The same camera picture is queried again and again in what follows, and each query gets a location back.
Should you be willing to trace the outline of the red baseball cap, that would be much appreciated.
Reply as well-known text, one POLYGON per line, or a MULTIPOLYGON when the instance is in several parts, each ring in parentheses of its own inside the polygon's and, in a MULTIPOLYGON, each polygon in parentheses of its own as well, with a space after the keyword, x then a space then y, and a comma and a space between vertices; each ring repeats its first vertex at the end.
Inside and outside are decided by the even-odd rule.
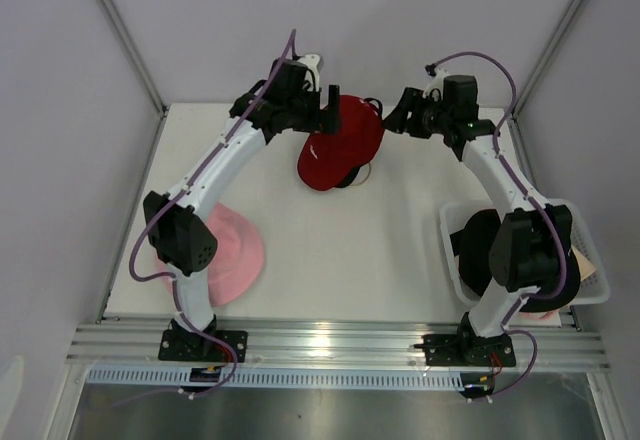
MULTIPOLYGON (((346 112, 346 108, 341 107, 346 96, 352 95, 340 97, 340 116, 346 112)), ((336 134, 314 133, 308 136, 297 162, 298 176, 307 187, 320 192, 335 189, 350 170, 351 155, 343 150, 344 139, 339 136, 342 130, 341 125, 336 134)))

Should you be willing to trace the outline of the black baseball cap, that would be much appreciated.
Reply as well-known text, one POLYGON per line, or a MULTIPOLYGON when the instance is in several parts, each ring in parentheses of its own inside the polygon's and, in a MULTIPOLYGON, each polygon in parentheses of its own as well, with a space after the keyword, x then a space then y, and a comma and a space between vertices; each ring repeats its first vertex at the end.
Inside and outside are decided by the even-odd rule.
POLYGON ((379 99, 346 96, 345 100, 341 101, 341 107, 345 107, 346 112, 341 114, 343 130, 339 136, 344 139, 343 150, 347 150, 351 155, 351 168, 335 185, 338 189, 350 187, 359 169, 371 163, 384 135, 383 105, 379 99))

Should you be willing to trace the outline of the pink bucket hat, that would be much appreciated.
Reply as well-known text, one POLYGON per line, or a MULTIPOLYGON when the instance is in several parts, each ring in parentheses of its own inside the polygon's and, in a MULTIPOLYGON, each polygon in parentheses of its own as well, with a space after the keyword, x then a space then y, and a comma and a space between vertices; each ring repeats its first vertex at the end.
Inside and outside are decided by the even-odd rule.
POLYGON ((206 226, 218 242, 208 267, 196 275, 195 287, 180 286, 180 303, 218 307, 243 295, 258 279, 264 266, 265 249, 257 227, 235 210, 217 203, 206 226))

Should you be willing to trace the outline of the gold wire hat stand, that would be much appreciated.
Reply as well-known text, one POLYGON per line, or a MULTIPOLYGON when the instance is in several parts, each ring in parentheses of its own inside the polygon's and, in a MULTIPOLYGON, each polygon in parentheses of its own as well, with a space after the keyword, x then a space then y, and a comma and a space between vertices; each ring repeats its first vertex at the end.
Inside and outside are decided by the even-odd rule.
POLYGON ((350 184, 350 187, 358 187, 365 184, 367 180, 370 178, 371 173, 372 173, 372 164, 367 163, 366 165, 363 165, 359 169, 358 173, 356 174, 356 177, 354 178, 353 182, 350 184))

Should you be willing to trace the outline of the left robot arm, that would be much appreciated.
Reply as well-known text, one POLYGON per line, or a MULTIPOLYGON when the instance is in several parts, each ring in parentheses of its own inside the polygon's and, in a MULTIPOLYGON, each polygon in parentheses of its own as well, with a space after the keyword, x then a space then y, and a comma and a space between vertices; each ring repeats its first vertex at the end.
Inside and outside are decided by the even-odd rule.
POLYGON ((199 165, 166 193, 151 191, 144 198, 144 234, 166 268, 176 307, 160 359, 204 361, 220 346, 206 273, 220 241, 206 220, 244 166, 276 135, 338 131, 340 89, 330 86, 328 103, 321 103, 322 65, 317 53, 274 61, 269 77, 232 104, 224 129, 199 165))

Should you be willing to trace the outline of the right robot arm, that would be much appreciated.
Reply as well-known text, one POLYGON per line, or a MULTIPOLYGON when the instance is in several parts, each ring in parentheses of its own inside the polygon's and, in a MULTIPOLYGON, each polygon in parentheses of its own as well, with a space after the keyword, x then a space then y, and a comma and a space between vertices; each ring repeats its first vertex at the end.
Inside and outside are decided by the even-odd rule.
POLYGON ((513 168, 498 144, 498 127, 479 116, 470 75, 438 73, 424 90, 407 87, 384 120, 386 130, 429 139, 440 135, 481 183, 500 226, 487 253, 491 274, 480 300, 453 334, 419 343, 429 366, 513 367, 507 327, 530 301, 552 302, 569 281, 572 215, 552 205, 513 168))

